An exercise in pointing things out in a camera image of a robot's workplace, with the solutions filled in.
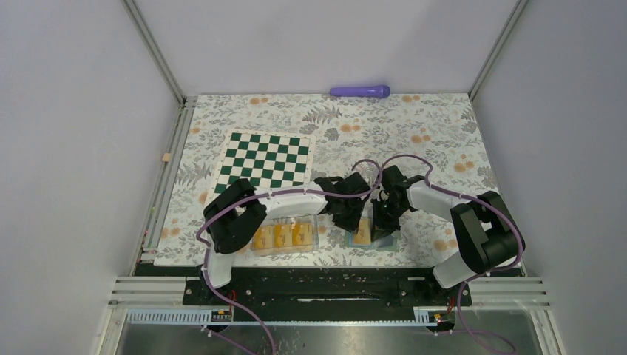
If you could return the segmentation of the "green leather card holder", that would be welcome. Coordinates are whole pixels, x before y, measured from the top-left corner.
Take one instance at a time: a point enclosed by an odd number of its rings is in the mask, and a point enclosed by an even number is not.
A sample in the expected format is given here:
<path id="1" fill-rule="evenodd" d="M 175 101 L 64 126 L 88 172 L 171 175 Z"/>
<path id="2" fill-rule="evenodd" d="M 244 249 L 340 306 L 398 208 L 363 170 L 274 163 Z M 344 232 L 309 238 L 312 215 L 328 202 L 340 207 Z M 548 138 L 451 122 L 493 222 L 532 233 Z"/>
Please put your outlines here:
<path id="1" fill-rule="evenodd" d="M 394 234 L 375 239 L 372 234 L 372 231 L 371 231 L 372 243 L 370 246 L 354 246 L 351 243 L 350 239 L 355 232 L 349 232 L 349 231 L 345 232 L 346 246 L 351 247 L 351 248 L 369 249 L 369 250 L 375 250 L 375 251 L 397 251 L 398 250 L 398 244 L 397 244 L 398 238 Z"/>

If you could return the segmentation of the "clear plastic card box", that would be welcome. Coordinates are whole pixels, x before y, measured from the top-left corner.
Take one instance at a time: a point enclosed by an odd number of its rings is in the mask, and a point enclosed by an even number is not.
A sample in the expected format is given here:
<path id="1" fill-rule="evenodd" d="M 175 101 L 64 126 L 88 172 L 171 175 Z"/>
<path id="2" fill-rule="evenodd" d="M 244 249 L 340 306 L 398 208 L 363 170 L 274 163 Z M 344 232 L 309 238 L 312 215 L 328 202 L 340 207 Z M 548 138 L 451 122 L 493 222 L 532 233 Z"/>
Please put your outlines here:
<path id="1" fill-rule="evenodd" d="M 259 256 L 310 252 L 318 247 L 317 218 L 312 214 L 267 220 L 251 239 L 251 250 Z"/>

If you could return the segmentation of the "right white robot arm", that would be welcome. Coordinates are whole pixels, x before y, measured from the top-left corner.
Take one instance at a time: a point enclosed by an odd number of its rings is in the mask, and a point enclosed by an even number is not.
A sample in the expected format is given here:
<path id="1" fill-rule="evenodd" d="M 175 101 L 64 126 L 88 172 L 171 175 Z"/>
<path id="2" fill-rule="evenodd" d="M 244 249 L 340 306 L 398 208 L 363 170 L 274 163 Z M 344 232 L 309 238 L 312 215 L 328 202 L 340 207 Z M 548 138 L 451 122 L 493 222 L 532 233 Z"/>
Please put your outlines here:
<path id="1" fill-rule="evenodd" d="M 476 197 L 430 185 L 421 175 L 406 177 L 397 166 L 382 172 L 384 200 L 373 200 L 371 237 L 378 240 L 398 231 L 406 212 L 423 211 L 453 225 L 458 251 L 430 272 L 424 295 L 441 305 L 453 287 L 485 274 L 508 260 L 517 260 L 525 243 L 501 196 L 488 191 Z"/>

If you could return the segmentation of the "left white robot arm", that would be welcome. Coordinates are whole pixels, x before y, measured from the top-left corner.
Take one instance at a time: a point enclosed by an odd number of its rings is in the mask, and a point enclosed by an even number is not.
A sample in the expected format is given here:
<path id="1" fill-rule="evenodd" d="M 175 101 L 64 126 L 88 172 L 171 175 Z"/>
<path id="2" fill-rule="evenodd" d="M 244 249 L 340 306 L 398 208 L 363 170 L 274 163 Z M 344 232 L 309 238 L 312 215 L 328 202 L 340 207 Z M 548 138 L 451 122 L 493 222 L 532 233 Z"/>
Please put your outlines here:
<path id="1" fill-rule="evenodd" d="M 318 177 L 298 186 L 257 188 L 239 178 L 203 208 L 197 239 L 207 247 L 201 267 L 201 294 L 213 304 L 229 294 L 234 254 L 244 248 L 263 223 L 287 217 L 328 214 L 335 226 L 356 231 L 374 188 L 358 173 Z"/>

